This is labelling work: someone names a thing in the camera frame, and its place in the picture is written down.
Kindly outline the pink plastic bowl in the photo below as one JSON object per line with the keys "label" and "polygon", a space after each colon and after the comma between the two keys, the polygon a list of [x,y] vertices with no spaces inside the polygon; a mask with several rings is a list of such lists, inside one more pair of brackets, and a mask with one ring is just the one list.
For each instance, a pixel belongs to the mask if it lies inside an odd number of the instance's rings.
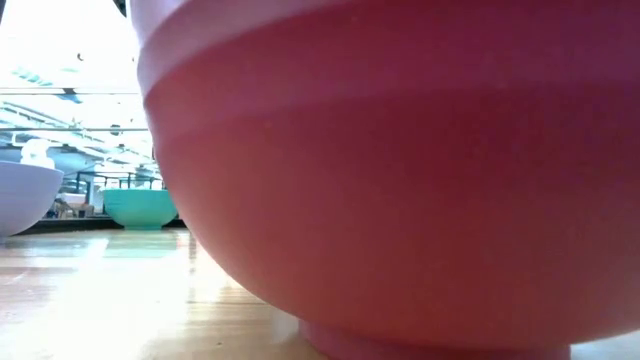
{"label": "pink plastic bowl", "polygon": [[130,0],[180,217],[335,360],[640,329],[640,0]]}

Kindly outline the teal plastic bowl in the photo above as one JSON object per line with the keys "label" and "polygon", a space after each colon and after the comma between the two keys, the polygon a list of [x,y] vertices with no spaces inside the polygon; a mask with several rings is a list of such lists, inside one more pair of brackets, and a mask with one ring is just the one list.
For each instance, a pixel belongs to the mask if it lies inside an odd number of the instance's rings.
{"label": "teal plastic bowl", "polygon": [[129,230],[158,230],[178,215],[167,190],[106,189],[103,200],[106,213]]}

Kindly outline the lavender plastic bowl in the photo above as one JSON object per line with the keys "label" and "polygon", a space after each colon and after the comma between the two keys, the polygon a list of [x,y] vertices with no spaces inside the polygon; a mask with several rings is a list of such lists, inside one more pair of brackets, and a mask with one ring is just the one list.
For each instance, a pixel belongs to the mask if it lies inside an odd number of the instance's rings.
{"label": "lavender plastic bowl", "polygon": [[54,203],[63,176],[57,169],[0,161],[0,238],[40,221]]}

